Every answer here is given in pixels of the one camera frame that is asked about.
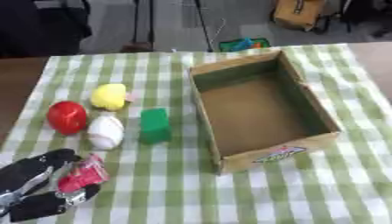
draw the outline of cardboard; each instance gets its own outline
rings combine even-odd
[[[190,75],[218,173],[323,147],[340,132],[282,52],[196,66]]]
[[[309,31],[317,23],[325,0],[304,0],[298,9],[298,0],[279,0],[274,13],[274,21],[289,29]]]

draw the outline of green basket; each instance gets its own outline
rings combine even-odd
[[[270,42],[266,38],[252,38],[251,39],[253,43],[260,43],[262,48],[265,47],[270,47]],[[223,53],[228,53],[231,52],[231,49],[241,43],[243,41],[243,38],[239,38],[233,41],[228,41],[228,42],[220,42],[219,43],[219,48],[220,51]]]

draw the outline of red packet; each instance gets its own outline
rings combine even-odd
[[[90,154],[79,162],[64,178],[59,181],[59,190],[63,193],[74,192],[83,186],[100,184],[109,180],[103,167],[103,161],[95,154]]]

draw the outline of wooden table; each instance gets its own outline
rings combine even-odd
[[[381,91],[392,102],[392,42],[349,44]],[[0,143],[18,119],[47,58],[0,59]]]

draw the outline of yellow toy fruit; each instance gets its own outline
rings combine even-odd
[[[118,110],[124,106],[126,87],[123,84],[101,85],[91,94],[91,103],[97,108]]]

